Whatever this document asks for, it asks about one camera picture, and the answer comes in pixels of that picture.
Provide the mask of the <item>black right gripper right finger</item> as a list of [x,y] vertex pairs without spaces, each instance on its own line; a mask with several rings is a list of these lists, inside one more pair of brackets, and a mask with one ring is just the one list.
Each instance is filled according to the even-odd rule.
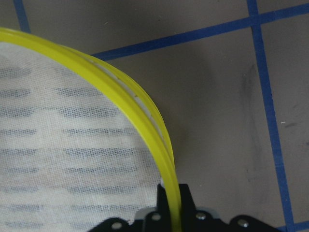
[[182,213],[193,213],[196,211],[196,206],[187,184],[179,184],[181,194],[181,209]]

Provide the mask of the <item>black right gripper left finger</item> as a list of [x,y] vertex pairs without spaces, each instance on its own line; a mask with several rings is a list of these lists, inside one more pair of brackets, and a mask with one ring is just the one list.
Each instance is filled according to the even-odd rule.
[[161,217],[169,218],[170,209],[167,198],[167,193],[164,187],[160,184],[157,185],[157,197],[156,197],[156,210]]

